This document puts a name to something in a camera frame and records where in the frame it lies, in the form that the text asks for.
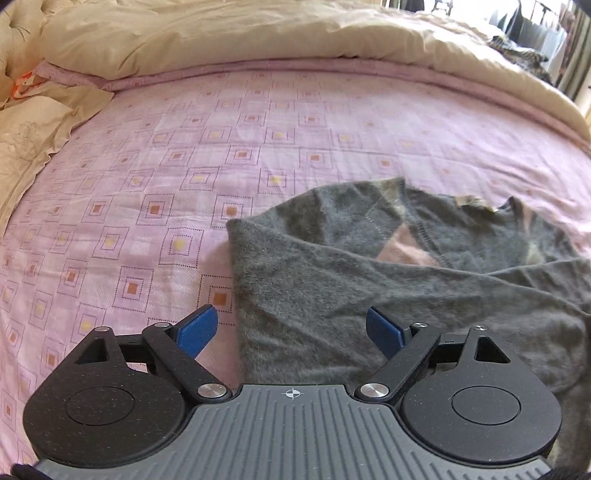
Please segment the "green curtain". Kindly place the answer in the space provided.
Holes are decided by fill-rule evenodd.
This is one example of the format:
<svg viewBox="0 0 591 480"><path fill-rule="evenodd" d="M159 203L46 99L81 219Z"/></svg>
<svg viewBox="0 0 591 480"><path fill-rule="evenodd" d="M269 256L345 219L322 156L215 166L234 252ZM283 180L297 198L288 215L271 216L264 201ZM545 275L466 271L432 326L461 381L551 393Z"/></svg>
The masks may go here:
<svg viewBox="0 0 591 480"><path fill-rule="evenodd" d="M573 14L557 88L575 101L590 69L590 15L579 5Z"/></svg>

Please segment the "beige pillow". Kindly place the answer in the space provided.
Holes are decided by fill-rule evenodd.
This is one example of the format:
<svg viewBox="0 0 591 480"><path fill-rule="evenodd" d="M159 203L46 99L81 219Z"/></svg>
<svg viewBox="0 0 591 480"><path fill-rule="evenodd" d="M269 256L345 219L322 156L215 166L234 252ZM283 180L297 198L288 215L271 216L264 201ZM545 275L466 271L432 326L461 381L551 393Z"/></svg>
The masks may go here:
<svg viewBox="0 0 591 480"><path fill-rule="evenodd" d="M111 92L47 82L1 108L1 230L37 175L76 127L102 111Z"/></svg>

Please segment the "orange small object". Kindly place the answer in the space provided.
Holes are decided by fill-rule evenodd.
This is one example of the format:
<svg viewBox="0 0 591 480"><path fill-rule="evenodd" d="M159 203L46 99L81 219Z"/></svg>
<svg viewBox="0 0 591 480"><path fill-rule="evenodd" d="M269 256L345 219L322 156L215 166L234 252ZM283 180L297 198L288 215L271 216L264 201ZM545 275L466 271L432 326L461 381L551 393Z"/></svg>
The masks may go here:
<svg viewBox="0 0 591 480"><path fill-rule="evenodd" d="M12 99L20 99L25 96L25 94L37 88L39 85L43 84L45 79L43 77L39 77L33 71L29 71L14 81L14 86L11 92Z"/></svg>

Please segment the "pink patterned bed sheet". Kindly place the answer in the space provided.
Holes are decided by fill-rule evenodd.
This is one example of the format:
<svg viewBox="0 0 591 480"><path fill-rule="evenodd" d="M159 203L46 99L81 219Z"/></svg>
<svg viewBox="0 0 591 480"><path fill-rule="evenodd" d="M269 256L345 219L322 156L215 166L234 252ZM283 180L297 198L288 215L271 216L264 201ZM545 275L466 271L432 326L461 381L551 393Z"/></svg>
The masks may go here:
<svg viewBox="0 0 591 480"><path fill-rule="evenodd" d="M201 360L239 380L225 224L325 184L405 177L515 196L590 251L590 156L496 89L420 67L274 61L135 77L73 131L1 237L1 465L22 411L91 329L135 333L211 303Z"/></svg>

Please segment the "beige duvet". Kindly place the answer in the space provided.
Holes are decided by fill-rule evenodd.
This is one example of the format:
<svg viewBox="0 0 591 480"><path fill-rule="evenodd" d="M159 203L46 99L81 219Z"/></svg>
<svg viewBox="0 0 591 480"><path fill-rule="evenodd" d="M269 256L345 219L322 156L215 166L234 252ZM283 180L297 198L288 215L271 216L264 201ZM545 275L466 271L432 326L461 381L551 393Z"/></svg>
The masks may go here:
<svg viewBox="0 0 591 480"><path fill-rule="evenodd" d="M14 1L1 13L1 93L47 61L104 80L259 60L363 59L489 86L583 142L574 103L511 64L485 32L354 1Z"/></svg>

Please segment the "grey argyle knit sweater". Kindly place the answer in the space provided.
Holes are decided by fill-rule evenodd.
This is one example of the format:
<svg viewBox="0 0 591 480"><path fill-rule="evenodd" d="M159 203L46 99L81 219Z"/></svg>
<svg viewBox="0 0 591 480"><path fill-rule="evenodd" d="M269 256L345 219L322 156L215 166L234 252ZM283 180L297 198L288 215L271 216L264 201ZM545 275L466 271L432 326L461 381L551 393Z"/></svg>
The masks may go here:
<svg viewBox="0 0 591 480"><path fill-rule="evenodd" d="M554 464L589 467L590 262L519 199L334 184L226 230L246 382L360 384L384 363L370 307L453 333L485 325L558 398Z"/></svg>

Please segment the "dark clothes pile on bed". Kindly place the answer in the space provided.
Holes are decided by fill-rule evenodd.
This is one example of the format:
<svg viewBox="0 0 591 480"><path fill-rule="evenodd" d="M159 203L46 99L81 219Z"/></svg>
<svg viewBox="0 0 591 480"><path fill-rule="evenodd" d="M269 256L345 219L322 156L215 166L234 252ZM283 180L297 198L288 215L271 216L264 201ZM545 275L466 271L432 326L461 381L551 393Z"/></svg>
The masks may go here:
<svg viewBox="0 0 591 480"><path fill-rule="evenodd" d="M512 64L519 66L539 80L552 85L551 76L544 68L544 63L548 61L548 57L543 53L532 48L521 47L502 36L494 36L487 42L487 45Z"/></svg>

